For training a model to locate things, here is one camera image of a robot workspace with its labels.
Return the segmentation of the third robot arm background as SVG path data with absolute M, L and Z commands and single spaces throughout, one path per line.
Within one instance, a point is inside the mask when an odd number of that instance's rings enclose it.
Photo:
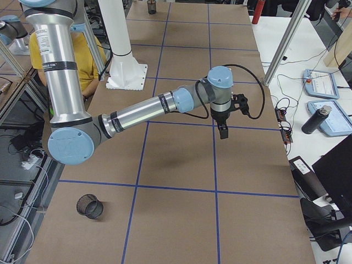
M 1 41 L 14 55 L 30 55 L 30 34 L 16 15 L 1 17 Z

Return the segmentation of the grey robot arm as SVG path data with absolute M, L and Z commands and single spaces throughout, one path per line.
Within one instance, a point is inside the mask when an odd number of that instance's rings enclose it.
M 226 118 L 232 102 L 232 71 L 212 68 L 194 85 L 180 86 L 110 114 L 91 116 L 85 109 L 77 73 L 70 28 L 85 16 L 82 1 L 22 1 L 23 11 L 36 32 L 52 107 L 48 150 L 58 162 L 77 165 L 87 161 L 104 141 L 117 133 L 174 111 L 188 113 L 205 106 L 217 121 L 221 138 L 228 136 Z M 99 1 L 112 49 L 110 76 L 98 89 L 92 109 L 111 110 L 120 102 L 117 89 L 142 90 L 147 65 L 131 52 L 121 1 Z

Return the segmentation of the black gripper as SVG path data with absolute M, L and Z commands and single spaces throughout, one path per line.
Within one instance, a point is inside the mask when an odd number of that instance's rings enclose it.
M 211 108 L 211 117 L 217 123 L 219 137 L 221 140 L 228 138 L 227 119 L 230 117 L 230 111 L 218 112 Z

